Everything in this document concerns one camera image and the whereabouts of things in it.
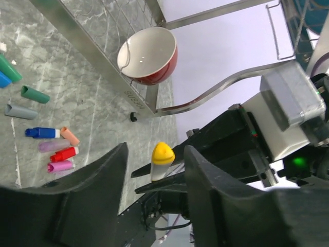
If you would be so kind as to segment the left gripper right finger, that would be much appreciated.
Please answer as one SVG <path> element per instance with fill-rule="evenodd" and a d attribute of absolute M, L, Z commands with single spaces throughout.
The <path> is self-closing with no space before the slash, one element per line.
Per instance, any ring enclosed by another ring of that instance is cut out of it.
<path fill-rule="evenodd" d="M 186 146 L 196 246 L 328 246 L 328 190 L 246 185 Z"/>

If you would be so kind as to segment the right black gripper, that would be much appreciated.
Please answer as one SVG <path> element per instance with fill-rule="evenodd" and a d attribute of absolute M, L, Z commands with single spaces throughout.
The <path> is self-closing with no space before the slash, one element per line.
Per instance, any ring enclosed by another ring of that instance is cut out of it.
<path fill-rule="evenodd" d="M 208 162 L 249 185 L 270 183 L 275 171 L 269 148 L 252 113 L 234 105 L 182 144 L 174 147 L 175 163 L 184 163 L 186 146 L 195 148 Z M 305 146 L 285 157 L 278 175 L 297 183 L 297 189 L 328 190 L 328 147 Z M 156 239 L 155 221 L 162 214 L 189 213 L 185 172 L 136 189 L 141 198 L 119 218 L 117 246 L 150 246 Z"/>

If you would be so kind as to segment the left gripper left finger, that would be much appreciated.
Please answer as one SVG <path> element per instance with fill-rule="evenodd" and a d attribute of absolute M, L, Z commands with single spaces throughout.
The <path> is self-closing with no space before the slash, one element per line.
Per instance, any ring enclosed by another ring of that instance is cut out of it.
<path fill-rule="evenodd" d="M 1 187 L 1 246 L 114 246 L 128 147 L 40 187 Z"/>

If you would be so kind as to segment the pink marker cap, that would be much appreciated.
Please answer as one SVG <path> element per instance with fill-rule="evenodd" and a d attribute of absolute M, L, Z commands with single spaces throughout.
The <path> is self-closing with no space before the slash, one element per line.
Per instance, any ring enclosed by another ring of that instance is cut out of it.
<path fill-rule="evenodd" d="M 56 173 L 65 170 L 73 169 L 73 162 L 69 160 L 60 161 L 60 162 L 51 162 L 47 164 L 48 173 Z"/>

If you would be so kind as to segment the red marker cap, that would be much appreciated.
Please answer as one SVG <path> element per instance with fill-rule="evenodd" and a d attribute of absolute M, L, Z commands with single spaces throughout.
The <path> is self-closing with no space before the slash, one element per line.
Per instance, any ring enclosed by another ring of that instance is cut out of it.
<path fill-rule="evenodd" d="M 77 154 L 79 154 L 79 148 L 70 147 L 70 148 L 66 148 L 66 149 L 55 152 L 55 154 L 50 157 L 50 160 L 52 162 L 61 162 L 61 161 L 65 161 L 71 157 L 74 157 Z"/>

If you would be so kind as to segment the yellow cap marker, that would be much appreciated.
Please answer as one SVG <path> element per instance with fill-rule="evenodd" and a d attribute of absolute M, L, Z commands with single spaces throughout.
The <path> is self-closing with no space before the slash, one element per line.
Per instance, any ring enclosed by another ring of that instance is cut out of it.
<path fill-rule="evenodd" d="M 174 160 L 175 154 L 173 150 L 165 142 L 159 142 L 152 153 L 151 181 L 163 179 Z"/>

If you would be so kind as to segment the purple marker cap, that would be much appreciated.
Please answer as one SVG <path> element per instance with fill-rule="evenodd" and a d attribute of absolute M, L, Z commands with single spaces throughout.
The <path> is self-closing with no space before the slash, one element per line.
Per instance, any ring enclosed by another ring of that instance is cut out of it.
<path fill-rule="evenodd" d="M 38 150 L 41 153 L 45 153 L 45 152 L 62 150 L 62 149 L 68 148 L 69 146 L 70 146 L 69 140 L 56 139 L 53 141 L 40 143 L 38 146 Z"/>

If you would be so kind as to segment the orange marker cap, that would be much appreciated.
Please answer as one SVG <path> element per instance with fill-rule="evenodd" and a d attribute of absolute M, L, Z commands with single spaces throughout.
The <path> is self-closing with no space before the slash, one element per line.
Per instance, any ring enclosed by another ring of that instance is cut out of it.
<path fill-rule="evenodd" d="M 68 127 L 62 127 L 60 134 L 64 139 L 67 139 L 72 146 L 78 146 L 80 140 L 70 131 Z"/>

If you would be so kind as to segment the dark blue marker cap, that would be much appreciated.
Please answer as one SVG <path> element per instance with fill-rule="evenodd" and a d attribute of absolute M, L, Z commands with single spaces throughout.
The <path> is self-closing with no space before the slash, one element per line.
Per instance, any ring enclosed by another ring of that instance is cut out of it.
<path fill-rule="evenodd" d="M 60 138 L 60 130 L 55 128 L 34 127 L 25 130 L 26 137 L 35 139 Z"/>

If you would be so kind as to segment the grey marker cap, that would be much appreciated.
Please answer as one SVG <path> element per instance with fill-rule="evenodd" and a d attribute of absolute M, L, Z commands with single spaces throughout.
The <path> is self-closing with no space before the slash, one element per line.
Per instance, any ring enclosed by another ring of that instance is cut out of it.
<path fill-rule="evenodd" d="M 33 120 L 37 117 L 38 113 L 37 111 L 29 108 L 13 104 L 7 104 L 5 107 L 5 115 L 10 117 Z"/>

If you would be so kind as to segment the teal marker cap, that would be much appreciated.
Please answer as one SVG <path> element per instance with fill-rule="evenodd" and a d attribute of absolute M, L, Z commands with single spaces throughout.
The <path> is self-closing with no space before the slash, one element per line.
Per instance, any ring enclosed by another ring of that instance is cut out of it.
<path fill-rule="evenodd" d="M 21 88 L 21 96 L 42 104 L 46 104 L 50 101 L 50 96 L 25 85 Z"/>

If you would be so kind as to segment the green marker cap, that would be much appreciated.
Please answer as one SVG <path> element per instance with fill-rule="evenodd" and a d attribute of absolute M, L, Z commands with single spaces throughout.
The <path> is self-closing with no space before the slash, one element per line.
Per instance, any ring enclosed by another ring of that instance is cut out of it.
<path fill-rule="evenodd" d="M 1 72 L 6 75 L 12 82 L 18 82 L 23 78 L 22 75 L 15 69 L 15 67 L 7 60 L 3 54 L 0 55 L 0 63 Z"/>

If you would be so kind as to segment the light blue marker cap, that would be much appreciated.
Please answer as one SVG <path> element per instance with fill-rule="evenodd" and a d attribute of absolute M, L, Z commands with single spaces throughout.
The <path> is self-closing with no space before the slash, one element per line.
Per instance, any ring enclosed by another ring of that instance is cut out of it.
<path fill-rule="evenodd" d="M 5 74 L 3 74 L 2 72 L 0 72 L 0 88 L 5 88 L 8 85 L 10 85 L 12 83 L 12 81 L 10 80 L 10 78 L 8 78 Z"/>

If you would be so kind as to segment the red bowl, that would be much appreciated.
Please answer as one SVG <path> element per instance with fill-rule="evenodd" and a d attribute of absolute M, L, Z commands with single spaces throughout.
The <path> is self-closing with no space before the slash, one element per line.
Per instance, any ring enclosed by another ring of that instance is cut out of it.
<path fill-rule="evenodd" d="M 125 76 L 143 85 L 157 85 L 174 72 L 178 46 L 166 28 L 150 27 L 129 37 L 119 49 L 117 66 Z"/>

